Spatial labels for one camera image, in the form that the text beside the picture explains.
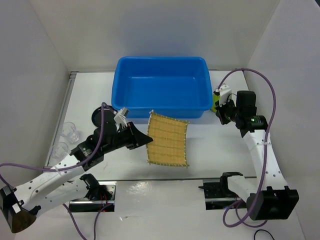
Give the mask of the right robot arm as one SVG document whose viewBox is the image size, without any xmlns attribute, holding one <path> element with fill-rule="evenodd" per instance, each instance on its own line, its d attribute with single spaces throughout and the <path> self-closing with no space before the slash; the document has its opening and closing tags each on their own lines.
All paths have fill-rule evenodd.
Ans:
<svg viewBox="0 0 320 240">
<path fill-rule="evenodd" d="M 222 125 L 234 122 L 249 150 L 258 182 L 248 181 L 240 172 L 224 172 L 219 191 L 229 197 L 236 194 L 246 204 L 253 221 L 286 220 L 299 200 L 283 177 L 273 151 L 268 122 L 257 115 L 256 94 L 240 90 L 236 100 L 231 90 L 215 90 L 213 108 Z"/>
</svg>

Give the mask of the black round plate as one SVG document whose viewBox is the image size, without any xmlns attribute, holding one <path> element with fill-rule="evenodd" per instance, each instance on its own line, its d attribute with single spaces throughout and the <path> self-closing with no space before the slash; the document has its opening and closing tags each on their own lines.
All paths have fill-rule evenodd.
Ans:
<svg viewBox="0 0 320 240">
<path fill-rule="evenodd" d="M 104 123 L 107 124 L 115 124 L 114 117 L 118 113 L 117 110 L 115 110 L 112 106 L 104 105 L 103 106 L 103 114 L 104 114 Z M 91 115 L 91 121 L 94 126 L 97 128 L 101 127 L 102 124 L 102 108 L 98 107 L 95 109 Z"/>
</svg>

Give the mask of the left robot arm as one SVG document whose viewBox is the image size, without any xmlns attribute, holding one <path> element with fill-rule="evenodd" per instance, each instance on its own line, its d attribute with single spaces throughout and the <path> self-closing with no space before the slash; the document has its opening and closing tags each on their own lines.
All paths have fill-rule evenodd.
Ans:
<svg viewBox="0 0 320 240">
<path fill-rule="evenodd" d="M 11 232 L 27 229 L 40 215 L 68 201 L 94 200 L 102 195 L 99 182 L 87 171 L 102 162 L 107 153 L 122 147 L 133 150 L 152 141 L 133 122 L 103 121 L 59 163 L 29 182 L 0 190 L 0 210 Z"/>
</svg>

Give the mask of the green plastic plate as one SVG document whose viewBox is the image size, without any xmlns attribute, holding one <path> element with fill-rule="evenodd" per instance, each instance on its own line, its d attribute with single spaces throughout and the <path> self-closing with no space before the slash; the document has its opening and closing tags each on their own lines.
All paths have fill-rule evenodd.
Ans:
<svg viewBox="0 0 320 240">
<path fill-rule="evenodd" d="M 219 106 L 219 104 L 220 104 L 220 95 L 218 93 L 214 92 L 212 94 L 212 106 L 211 106 L 210 110 L 213 113 L 216 113 L 217 107 Z"/>
</svg>

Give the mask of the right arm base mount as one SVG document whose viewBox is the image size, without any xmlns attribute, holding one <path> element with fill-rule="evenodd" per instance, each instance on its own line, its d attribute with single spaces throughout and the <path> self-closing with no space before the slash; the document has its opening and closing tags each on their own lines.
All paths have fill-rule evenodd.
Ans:
<svg viewBox="0 0 320 240">
<path fill-rule="evenodd" d="M 206 210 L 225 210 L 240 200 L 235 193 L 224 193 L 219 179 L 204 179 L 198 188 L 203 192 Z"/>
</svg>

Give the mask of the bamboo placemat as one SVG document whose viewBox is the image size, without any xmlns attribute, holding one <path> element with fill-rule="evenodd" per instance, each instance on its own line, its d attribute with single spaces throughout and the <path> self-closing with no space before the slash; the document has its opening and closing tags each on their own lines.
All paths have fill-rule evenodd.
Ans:
<svg viewBox="0 0 320 240">
<path fill-rule="evenodd" d="M 188 168 L 186 139 L 189 122 L 150 112 L 147 136 L 153 139 L 146 145 L 150 165 Z"/>
</svg>

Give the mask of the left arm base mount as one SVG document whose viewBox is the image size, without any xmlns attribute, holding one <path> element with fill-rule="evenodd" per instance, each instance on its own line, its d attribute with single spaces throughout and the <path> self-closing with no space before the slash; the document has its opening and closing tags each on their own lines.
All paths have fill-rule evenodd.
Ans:
<svg viewBox="0 0 320 240">
<path fill-rule="evenodd" d="M 106 206 L 103 212 L 114 212 L 116 181 L 99 181 L 99 192 L 89 198 L 78 198 L 66 205 L 72 213 L 97 213 Z"/>
</svg>

